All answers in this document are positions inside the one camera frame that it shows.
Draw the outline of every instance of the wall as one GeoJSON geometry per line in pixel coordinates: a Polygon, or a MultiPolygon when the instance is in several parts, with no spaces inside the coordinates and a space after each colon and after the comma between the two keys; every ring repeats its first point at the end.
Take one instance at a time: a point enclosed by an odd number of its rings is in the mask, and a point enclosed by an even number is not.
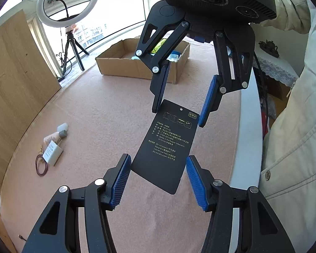
{"type": "Polygon", "coordinates": [[[0,26],[0,188],[21,137],[60,88],[19,11],[0,26]]]}
{"type": "Polygon", "coordinates": [[[282,31],[273,27],[262,27],[259,24],[251,24],[256,43],[260,41],[274,41],[278,46],[280,56],[286,59],[297,75],[301,75],[304,68],[304,55],[308,41],[308,34],[299,34],[296,31],[282,31]]]}

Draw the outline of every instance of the white lace doily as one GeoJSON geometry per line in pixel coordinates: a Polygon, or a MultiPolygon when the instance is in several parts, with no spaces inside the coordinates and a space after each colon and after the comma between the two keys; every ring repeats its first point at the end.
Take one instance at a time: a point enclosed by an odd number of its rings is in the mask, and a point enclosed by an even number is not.
{"type": "MultiPolygon", "coordinates": [[[[261,70],[266,75],[292,88],[293,83],[298,79],[298,75],[287,60],[281,58],[281,54],[279,58],[275,58],[264,52],[258,43],[255,43],[255,53],[259,59],[261,70]]],[[[255,58],[253,59],[253,67],[257,68],[255,58]]]]}

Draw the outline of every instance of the person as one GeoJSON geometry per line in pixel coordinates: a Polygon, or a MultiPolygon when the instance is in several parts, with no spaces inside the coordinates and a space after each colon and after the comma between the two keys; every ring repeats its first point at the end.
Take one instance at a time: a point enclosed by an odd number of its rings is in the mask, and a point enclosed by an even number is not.
{"type": "Polygon", "coordinates": [[[306,253],[316,241],[316,7],[310,0],[275,3],[277,18],[262,25],[309,37],[302,74],[264,140],[259,188],[296,253],[306,253]]]}

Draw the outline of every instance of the open cardboard box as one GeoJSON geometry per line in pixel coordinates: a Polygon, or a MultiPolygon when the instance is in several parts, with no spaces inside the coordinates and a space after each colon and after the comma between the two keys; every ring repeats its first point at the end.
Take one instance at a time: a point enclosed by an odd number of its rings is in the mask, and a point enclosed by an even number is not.
{"type": "MultiPolygon", "coordinates": [[[[125,39],[112,45],[96,57],[96,62],[103,75],[124,76],[151,79],[152,72],[141,60],[132,60],[135,56],[139,39],[125,39]]],[[[190,55],[190,43],[180,42],[174,49],[181,53],[178,62],[171,62],[167,82],[177,83],[190,55]]]]}

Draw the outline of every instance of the gray bottle cap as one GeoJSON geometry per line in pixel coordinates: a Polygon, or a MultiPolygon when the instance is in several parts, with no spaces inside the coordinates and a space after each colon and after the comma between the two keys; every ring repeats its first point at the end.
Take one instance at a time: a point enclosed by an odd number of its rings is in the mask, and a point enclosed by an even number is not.
{"type": "Polygon", "coordinates": [[[60,132],[59,132],[59,136],[60,136],[61,139],[65,138],[65,137],[67,136],[66,130],[60,131],[60,132]]]}

